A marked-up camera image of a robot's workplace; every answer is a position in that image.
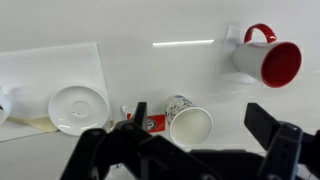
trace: paper cup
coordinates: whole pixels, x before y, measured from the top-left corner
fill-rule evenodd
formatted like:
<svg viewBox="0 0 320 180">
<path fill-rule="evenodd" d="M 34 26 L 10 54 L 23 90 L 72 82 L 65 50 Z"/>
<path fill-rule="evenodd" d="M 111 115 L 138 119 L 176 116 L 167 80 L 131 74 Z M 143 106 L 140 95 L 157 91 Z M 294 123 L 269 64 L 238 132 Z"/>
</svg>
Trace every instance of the paper cup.
<svg viewBox="0 0 320 180">
<path fill-rule="evenodd" d="M 176 95 L 165 102 L 165 115 L 170 137 L 181 147 L 195 146 L 208 138 L 212 117 L 183 96 Z"/>
</svg>

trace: white cup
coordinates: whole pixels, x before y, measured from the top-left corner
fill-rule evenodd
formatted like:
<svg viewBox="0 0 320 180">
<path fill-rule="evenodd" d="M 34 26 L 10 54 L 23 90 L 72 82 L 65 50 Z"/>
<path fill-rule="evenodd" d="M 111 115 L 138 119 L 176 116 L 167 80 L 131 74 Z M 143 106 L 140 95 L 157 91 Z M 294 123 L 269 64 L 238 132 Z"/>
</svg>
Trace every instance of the white cup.
<svg viewBox="0 0 320 180">
<path fill-rule="evenodd" d="M 254 29 L 265 35 L 267 42 L 249 42 Z M 272 88 L 291 82 L 301 66 L 299 48 L 291 42 L 275 42 L 275 34 L 265 24 L 251 26 L 245 35 L 244 44 L 233 54 L 235 67 Z"/>
<path fill-rule="evenodd" d="M 0 124 L 8 119 L 12 111 L 12 103 L 10 99 L 2 94 L 0 88 Z"/>
<path fill-rule="evenodd" d="M 176 95 L 166 100 L 165 115 L 170 137 L 181 147 L 195 146 L 211 133 L 213 122 L 209 112 L 183 96 Z"/>
</svg>

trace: white saucer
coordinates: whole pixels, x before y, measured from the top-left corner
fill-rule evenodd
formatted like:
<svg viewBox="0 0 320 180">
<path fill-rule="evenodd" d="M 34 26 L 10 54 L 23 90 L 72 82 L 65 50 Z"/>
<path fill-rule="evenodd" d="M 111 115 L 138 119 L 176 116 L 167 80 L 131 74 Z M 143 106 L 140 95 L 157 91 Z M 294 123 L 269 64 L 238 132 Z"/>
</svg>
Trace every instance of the white saucer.
<svg viewBox="0 0 320 180">
<path fill-rule="evenodd" d="M 52 123 L 61 131 L 79 136 L 92 128 L 101 128 L 109 116 L 109 104 L 97 90 L 71 86 L 57 92 L 49 103 Z"/>
</svg>

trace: mug handle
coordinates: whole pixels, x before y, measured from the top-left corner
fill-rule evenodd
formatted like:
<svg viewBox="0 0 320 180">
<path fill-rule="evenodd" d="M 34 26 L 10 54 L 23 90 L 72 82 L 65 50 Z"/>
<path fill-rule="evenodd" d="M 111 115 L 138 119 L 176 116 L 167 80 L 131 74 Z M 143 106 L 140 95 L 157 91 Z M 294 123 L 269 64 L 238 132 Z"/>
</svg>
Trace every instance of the mug handle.
<svg viewBox="0 0 320 180">
<path fill-rule="evenodd" d="M 244 43 L 251 41 L 254 29 L 259 29 L 266 37 L 267 42 L 269 44 L 277 40 L 276 35 L 273 33 L 272 29 L 269 26 L 265 24 L 255 24 L 247 30 L 246 35 L 244 37 Z"/>
</svg>

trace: white table surface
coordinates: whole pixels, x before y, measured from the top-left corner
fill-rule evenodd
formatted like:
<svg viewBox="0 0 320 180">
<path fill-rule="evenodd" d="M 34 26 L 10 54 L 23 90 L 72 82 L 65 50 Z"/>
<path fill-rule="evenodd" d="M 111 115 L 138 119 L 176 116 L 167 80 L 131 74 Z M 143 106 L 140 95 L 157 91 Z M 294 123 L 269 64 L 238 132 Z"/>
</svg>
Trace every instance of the white table surface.
<svg viewBox="0 0 320 180">
<path fill-rule="evenodd" d="M 210 138 L 198 148 L 260 152 L 243 127 L 248 102 L 260 103 L 274 117 L 309 133 L 320 128 L 319 5 L 289 0 L 2 0 L 0 52 L 97 42 L 115 120 L 124 118 L 121 105 L 146 101 L 149 114 L 158 114 L 169 95 L 182 94 L 214 118 Z M 215 79 L 228 26 L 247 28 L 260 22 L 272 25 L 280 39 L 294 41 L 303 50 L 303 67 L 295 81 L 270 89 L 260 83 Z M 215 41 L 152 46 L 208 39 Z M 75 142 L 74 137 L 53 133 L 1 143 L 0 167 L 5 168 L 0 174 L 5 178 L 0 178 L 56 179 L 66 163 L 58 157 L 64 154 L 67 159 Z"/>
</svg>

